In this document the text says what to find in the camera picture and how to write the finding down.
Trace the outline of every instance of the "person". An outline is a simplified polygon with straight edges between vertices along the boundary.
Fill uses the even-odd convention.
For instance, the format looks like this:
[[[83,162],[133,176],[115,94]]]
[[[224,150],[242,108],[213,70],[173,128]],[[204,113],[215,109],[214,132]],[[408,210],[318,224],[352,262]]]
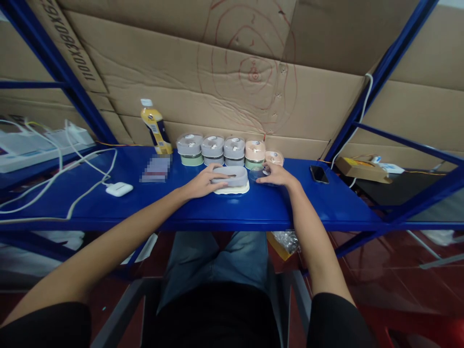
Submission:
[[[43,278],[0,329],[1,347],[88,347],[89,292],[186,202],[226,183],[212,184],[218,164],[125,219]],[[266,163],[259,183],[284,185],[293,224],[312,280],[308,347],[370,347],[371,335],[348,291],[334,249],[300,182]],[[223,251],[209,232],[177,232],[150,347],[279,347],[266,293],[263,232],[235,232]]]

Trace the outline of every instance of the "gray container lid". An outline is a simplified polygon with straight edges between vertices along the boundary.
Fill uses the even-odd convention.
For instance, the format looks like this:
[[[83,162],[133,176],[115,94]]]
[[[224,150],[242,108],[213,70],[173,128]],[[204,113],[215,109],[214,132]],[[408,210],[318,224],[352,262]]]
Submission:
[[[245,155],[245,140],[238,137],[227,138],[224,143],[224,156],[230,159],[240,159]]]
[[[248,182],[248,172],[245,167],[219,167],[213,169],[213,173],[221,173],[225,175],[229,175],[228,179],[213,179],[211,180],[212,184],[217,184],[220,182],[227,182],[229,187],[236,187],[236,186],[245,186]]]
[[[220,136],[205,137],[202,142],[202,154],[207,157],[220,157],[224,148],[224,138]]]
[[[201,153],[203,136],[201,134],[182,134],[177,138],[177,152],[179,155],[194,156]]]

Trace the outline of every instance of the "black sleeve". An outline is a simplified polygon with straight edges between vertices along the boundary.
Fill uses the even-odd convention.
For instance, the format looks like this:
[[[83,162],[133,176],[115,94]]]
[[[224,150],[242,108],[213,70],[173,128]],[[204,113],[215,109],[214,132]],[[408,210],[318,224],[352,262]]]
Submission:
[[[311,348],[373,347],[372,335],[358,309],[331,293],[314,296],[307,346]]]
[[[55,304],[0,329],[0,347],[73,347],[90,345],[89,308],[79,302]]]

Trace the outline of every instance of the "green container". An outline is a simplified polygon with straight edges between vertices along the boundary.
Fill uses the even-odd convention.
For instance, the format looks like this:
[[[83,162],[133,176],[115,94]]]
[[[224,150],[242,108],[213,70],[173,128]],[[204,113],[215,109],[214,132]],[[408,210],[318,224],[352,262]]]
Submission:
[[[253,169],[254,167],[262,166],[263,163],[264,163],[264,160],[251,161],[245,157],[245,168],[248,168],[250,170]]]
[[[203,164],[203,155],[199,153],[198,155],[180,155],[180,160],[182,164],[188,167],[196,167]]]

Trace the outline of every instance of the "forearm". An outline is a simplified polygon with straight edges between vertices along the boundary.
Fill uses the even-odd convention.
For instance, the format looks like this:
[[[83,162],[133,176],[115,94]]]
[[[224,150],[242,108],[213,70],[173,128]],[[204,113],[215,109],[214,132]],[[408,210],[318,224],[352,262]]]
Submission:
[[[42,279],[3,324],[57,303],[83,302],[100,279],[121,264],[186,201],[178,188],[114,226]]]
[[[287,189],[293,224],[312,280],[313,295],[330,292],[354,304],[329,236],[301,184],[295,180]]]

